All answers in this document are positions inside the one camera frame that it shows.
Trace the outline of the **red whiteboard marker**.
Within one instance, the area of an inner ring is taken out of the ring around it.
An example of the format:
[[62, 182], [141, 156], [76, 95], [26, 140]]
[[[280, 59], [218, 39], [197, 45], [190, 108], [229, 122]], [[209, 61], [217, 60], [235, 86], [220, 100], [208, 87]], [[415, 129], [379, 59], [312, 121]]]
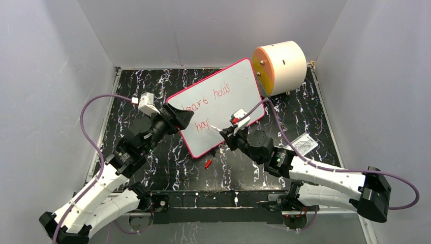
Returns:
[[219, 128], [213, 126], [213, 125], [210, 125], [210, 127], [213, 128], [214, 130], [216, 130], [217, 132], [221, 132], [222, 131], [221, 129], [219, 129]]

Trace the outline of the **pink-framed whiteboard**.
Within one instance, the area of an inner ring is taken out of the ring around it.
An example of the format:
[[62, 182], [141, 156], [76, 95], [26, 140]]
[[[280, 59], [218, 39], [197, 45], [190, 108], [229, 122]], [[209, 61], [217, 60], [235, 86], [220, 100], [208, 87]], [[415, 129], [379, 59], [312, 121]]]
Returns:
[[223, 142], [214, 127], [231, 126], [234, 112], [239, 109], [248, 112], [261, 99], [251, 60], [243, 58], [171, 95], [166, 101], [175, 108], [194, 112], [191, 122], [180, 134], [196, 159]]

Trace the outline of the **red marker cap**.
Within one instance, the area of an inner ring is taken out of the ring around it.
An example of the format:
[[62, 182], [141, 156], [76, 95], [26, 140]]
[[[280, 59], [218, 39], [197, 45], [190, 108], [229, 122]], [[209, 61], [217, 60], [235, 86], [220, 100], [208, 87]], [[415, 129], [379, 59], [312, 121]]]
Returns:
[[204, 166], [205, 169], [208, 169], [209, 166], [212, 164], [212, 160], [208, 160]]

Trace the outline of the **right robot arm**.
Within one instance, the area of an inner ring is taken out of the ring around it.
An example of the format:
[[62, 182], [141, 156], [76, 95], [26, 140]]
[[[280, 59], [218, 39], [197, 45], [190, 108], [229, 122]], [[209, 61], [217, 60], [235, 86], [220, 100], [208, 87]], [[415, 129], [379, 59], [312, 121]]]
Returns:
[[264, 171], [277, 178], [292, 180], [286, 196], [292, 210], [325, 205], [357, 212], [370, 221], [387, 222], [391, 186], [377, 168], [350, 172], [310, 159], [274, 145], [262, 130], [248, 132], [231, 126], [219, 131], [231, 150], [240, 150]]

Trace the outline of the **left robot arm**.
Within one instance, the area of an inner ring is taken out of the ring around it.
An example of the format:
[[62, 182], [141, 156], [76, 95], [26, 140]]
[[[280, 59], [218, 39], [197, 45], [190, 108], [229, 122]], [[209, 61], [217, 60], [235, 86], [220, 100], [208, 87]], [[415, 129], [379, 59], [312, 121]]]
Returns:
[[88, 243], [100, 229], [129, 211], [153, 208], [149, 192], [140, 183], [114, 198], [109, 195], [126, 183], [147, 161], [165, 135], [189, 125], [193, 111], [166, 103], [132, 120], [113, 153], [103, 160], [98, 174], [69, 202], [55, 212], [45, 212], [39, 222], [53, 243]]

